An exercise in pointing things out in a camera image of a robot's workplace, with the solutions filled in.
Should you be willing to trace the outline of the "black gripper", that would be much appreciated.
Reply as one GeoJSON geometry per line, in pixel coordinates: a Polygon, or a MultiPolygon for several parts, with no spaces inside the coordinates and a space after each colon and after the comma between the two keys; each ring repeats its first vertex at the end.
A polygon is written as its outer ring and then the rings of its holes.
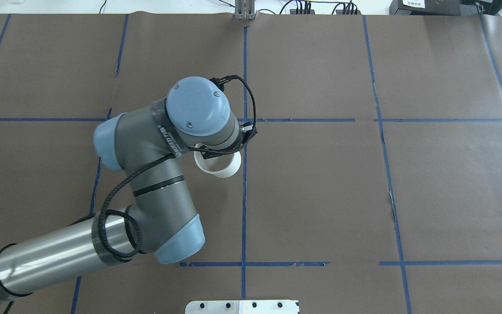
{"type": "Polygon", "coordinates": [[[203,159],[212,159],[224,155],[224,153],[221,151],[212,150],[207,147],[199,147],[199,153],[201,154],[203,159]]]}

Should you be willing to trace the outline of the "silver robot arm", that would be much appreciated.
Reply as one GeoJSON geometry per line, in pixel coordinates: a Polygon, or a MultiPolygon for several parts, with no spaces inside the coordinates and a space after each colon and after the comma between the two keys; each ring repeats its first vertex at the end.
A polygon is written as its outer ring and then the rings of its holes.
{"type": "Polygon", "coordinates": [[[98,212],[0,248],[0,305],[138,254],[169,264],[198,252],[203,225],[178,159],[236,155],[256,134],[256,119],[241,125],[224,93],[233,80],[250,91],[238,75],[183,78],[165,98],[98,125],[93,142],[100,161],[127,177],[98,212]]]}

